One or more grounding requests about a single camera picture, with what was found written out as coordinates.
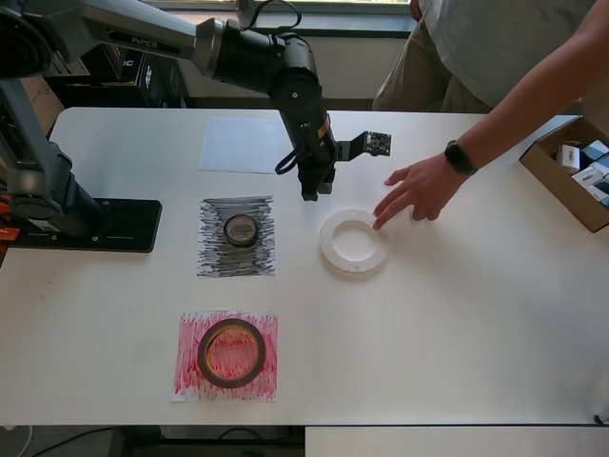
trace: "red scribbles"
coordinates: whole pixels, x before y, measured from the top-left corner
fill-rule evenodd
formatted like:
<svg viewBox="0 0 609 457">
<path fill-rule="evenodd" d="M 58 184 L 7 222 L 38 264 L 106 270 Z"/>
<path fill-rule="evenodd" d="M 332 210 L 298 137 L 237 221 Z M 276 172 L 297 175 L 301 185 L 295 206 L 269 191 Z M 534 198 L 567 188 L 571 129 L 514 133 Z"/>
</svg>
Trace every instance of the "red scribbles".
<svg viewBox="0 0 609 457">
<path fill-rule="evenodd" d="M 206 381 L 197 366 L 201 338 L 217 322 L 235 317 L 256 326 L 265 338 L 266 360 L 261 373 L 251 383 L 232 389 L 213 386 Z M 173 379 L 173 400 L 189 401 L 207 398 L 273 401 L 277 396 L 277 330 L 274 313 L 243 311 L 198 311 L 186 313 L 180 322 L 178 356 Z M 250 335 L 241 331 L 218 338 L 210 347 L 208 360 L 212 368 L 224 377 L 240 377 L 253 364 L 256 348 Z"/>
</svg>

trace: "paper with red scribbles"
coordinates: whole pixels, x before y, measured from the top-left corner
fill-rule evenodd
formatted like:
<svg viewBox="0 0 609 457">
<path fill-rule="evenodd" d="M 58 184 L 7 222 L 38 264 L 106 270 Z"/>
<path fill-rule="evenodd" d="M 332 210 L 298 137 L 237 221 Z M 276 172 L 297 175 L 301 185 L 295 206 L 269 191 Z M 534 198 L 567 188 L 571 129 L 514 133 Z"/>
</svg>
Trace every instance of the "paper with red scribbles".
<svg viewBox="0 0 609 457">
<path fill-rule="evenodd" d="M 208 382 L 197 364 L 199 344 L 205 332 L 228 318 L 248 321 L 262 333 L 266 360 L 261 373 L 251 383 L 237 388 L 221 388 Z M 173 378 L 173 401 L 236 399 L 271 402 L 277 396 L 277 314 L 273 312 L 193 311 L 180 320 L 178 356 Z"/>
</svg>

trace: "tape roll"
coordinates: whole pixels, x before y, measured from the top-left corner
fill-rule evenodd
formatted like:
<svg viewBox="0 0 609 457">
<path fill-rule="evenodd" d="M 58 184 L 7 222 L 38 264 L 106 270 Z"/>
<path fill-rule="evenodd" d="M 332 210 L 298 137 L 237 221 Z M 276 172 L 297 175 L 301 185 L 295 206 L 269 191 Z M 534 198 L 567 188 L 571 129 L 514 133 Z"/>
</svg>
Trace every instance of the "tape roll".
<svg viewBox="0 0 609 457">
<path fill-rule="evenodd" d="M 258 241 L 258 223 L 247 214 L 235 214 L 226 221 L 224 233 L 235 248 L 251 248 Z"/>
<path fill-rule="evenodd" d="M 375 218 L 362 209 L 344 209 L 332 214 L 320 230 L 320 247 L 325 258 L 338 270 L 352 274 L 363 274 L 378 268 L 389 254 L 389 239 L 382 230 L 372 228 Z M 374 251 L 363 260 L 351 260 L 343 257 L 334 246 L 334 233 L 345 223 L 361 224 L 374 240 Z"/>
<path fill-rule="evenodd" d="M 255 343 L 257 349 L 256 361 L 254 362 L 252 368 L 243 376 L 239 378 L 225 378 L 220 376 L 210 365 L 208 360 L 209 348 L 216 338 L 218 338 L 222 333 L 231 329 L 242 330 L 248 334 L 250 334 Z M 250 324 L 248 321 L 237 318 L 225 319 L 224 321 L 220 321 L 209 328 L 208 331 L 203 335 L 201 339 L 201 343 L 199 344 L 199 352 L 197 353 L 197 363 L 199 364 L 199 369 L 205 376 L 205 378 L 214 386 L 223 387 L 223 388 L 236 388 L 243 387 L 246 384 L 251 383 L 256 376 L 260 374 L 263 369 L 263 365 L 266 360 L 266 345 L 265 339 L 263 338 L 262 333 L 254 326 Z"/>
</svg>

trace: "person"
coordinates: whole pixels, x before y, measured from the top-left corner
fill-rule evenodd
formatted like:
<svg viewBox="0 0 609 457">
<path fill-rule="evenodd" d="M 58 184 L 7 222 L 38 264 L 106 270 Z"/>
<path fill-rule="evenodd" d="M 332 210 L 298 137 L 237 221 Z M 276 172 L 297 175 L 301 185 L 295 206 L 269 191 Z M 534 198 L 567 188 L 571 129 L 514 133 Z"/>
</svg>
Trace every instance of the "person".
<svg viewBox="0 0 609 457">
<path fill-rule="evenodd" d="M 477 169 L 609 76 L 609 0 L 412 0 L 411 9 L 421 20 L 374 109 L 490 113 L 445 153 L 389 176 L 375 229 L 410 206 L 414 220 L 436 220 Z"/>
</svg>

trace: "black mounting plate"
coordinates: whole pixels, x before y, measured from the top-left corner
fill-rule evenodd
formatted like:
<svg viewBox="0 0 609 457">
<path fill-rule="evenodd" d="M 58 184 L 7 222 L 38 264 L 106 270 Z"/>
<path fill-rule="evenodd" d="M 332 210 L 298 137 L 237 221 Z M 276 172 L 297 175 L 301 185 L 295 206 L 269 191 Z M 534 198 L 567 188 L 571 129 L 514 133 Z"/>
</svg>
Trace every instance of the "black mounting plate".
<svg viewBox="0 0 609 457">
<path fill-rule="evenodd" d="M 160 202 L 116 198 L 94 200 L 104 213 L 104 226 L 96 235 L 86 239 L 70 238 L 32 225 L 32 230 L 22 230 L 19 237 L 7 245 L 11 248 L 152 252 L 163 209 Z"/>
</svg>

